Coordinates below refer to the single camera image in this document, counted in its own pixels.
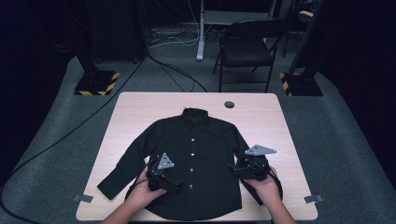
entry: person's arm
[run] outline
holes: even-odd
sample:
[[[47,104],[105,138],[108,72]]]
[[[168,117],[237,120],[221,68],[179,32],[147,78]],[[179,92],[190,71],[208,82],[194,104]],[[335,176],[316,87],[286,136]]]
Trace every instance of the person's arm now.
[[[275,169],[273,167],[271,167],[271,169],[272,174],[276,176]],[[296,223],[285,204],[282,203],[276,182],[270,175],[263,181],[255,179],[246,179],[245,181],[257,191],[257,194],[267,207],[275,224]]]
[[[308,17],[314,17],[314,13],[309,12],[309,11],[301,11],[300,14],[303,14]]]
[[[114,210],[108,217],[105,218],[101,223],[128,223],[131,218],[141,209],[149,205],[154,199],[165,194],[166,190],[157,189],[151,191],[149,189],[149,183],[146,178],[147,169],[137,179],[137,185],[128,196],[127,200],[122,203],[116,210]]]

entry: metal bracket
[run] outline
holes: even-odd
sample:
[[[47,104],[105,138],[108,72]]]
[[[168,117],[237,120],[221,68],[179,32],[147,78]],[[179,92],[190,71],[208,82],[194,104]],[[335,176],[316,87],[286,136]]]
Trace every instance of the metal bracket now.
[[[163,170],[163,169],[172,168],[174,166],[175,166],[175,164],[172,163],[172,161],[169,159],[169,157],[166,155],[166,153],[163,153],[160,163],[158,163],[158,169]]]
[[[262,147],[260,145],[255,145],[254,147],[251,147],[250,149],[245,151],[245,154],[249,156],[262,156],[273,153],[276,153],[276,150],[271,149],[269,147]]]
[[[90,203],[92,202],[93,197],[85,194],[76,194],[75,197],[73,198],[74,201],[76,202],[85,202],[85,203]]]
[[[310,195],[304,197],[304,201],[305,203],[320,203],[324,201],[324,199],[320,195]]]

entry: shirt placket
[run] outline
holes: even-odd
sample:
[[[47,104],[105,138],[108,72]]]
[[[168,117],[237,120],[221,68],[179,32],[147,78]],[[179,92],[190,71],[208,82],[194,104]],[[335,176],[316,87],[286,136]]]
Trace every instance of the shirt placket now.
[[[196,198],[195,198],[195,180],[196,180],[196,167],[195,167],[195,162],[196,162],[196,157],[197,157],[197,148],[196,148],[196,143],[198,139],[196,138],[196,128],[190,128],[190,146],[189,146],[189,154],[188,154],[188,162],[189,166],[187,167],[188,169],[188,183],[187,183],[187,192],[188,192],[188,197],[187,197],[187,206],[186,206],[186,214],[189,214],[190,216],[193,215],[194,213],[194,204],[196,203]]]

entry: black chair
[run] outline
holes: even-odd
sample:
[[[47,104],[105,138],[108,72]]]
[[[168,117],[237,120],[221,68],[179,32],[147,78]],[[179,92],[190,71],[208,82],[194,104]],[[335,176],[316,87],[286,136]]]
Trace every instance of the black chair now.
[[[266,83],[265,92],[272,75],[276,50],[279,41],[287,32],[287,24],[281,19],[243,20],[237,21],[226,28],[224,37],[220,40],[219,56],[216,59],[213,74],[220,66],[219,91],[223,84],[235,83]],[[275,38],[275,42],[267,47],[264,38]],[[253,73],[258,67],[268,66],[269,73],[260,80],[250,77],[238,78],[236,81],[223,83],[223,67],[254,67]]]

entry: shirt sleeve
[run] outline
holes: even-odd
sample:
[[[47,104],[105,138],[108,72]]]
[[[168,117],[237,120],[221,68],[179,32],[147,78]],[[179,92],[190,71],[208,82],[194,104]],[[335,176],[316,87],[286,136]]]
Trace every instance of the shirt sleeve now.
[[[243,138],[242,134],[238,131],[235,125],[230,124],[227,125],[224,132],[224,137],[226,139],[227,144],[233,150],[234,155],[238,160],[243,160],[247,157],[245,154],[245,150],[249,149],[249,146],[245,139]],[[247,189],[247,191],[251,194],[254,200],[259,204],[263,205],[262,200],[260,199],[259,195],[257,194],[256,190],[251,187],[247,182],[241,179],[242,184]]]
[[[163,122],[157,120],[129,145],[116,168],[97,186],[108,199],[113,199],[140,175],[146,165],[144,159],[158,146],[162,134]]]

